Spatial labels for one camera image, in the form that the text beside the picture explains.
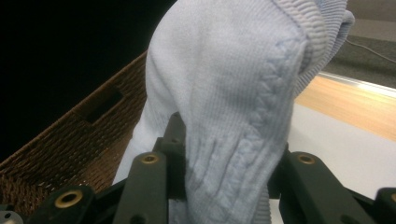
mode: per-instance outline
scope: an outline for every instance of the light wood surface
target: light wood surface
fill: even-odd
[[[396,141],[396,97],[370,85],[317,76],[295,103]]]

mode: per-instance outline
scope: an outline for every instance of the dark background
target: dark background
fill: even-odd
[[[1,1],[0,161],[143,53],[175,1],[81,2]]]

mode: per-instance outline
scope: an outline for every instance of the folded clothing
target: folded clothing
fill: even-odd
[[[114,183],[170,116],[187,128],[186,202],[170,223],[270,223],[266,183],[294,98],[344,43],[346,0],[178,0],[148,48],[148,99]]]

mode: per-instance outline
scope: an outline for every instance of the brown woven basket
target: brown woven basket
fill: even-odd
[[[0,201],[30,216],[53,191],[111,186],[146,101],[146,53],[0,164]]]

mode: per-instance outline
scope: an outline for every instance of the gray floor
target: gray floor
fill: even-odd
[[[348,40],[396,61],[396,1],[349,0],[348,9],[356,18]],[[396,89],[396,63],[347,42],[323,71]]]

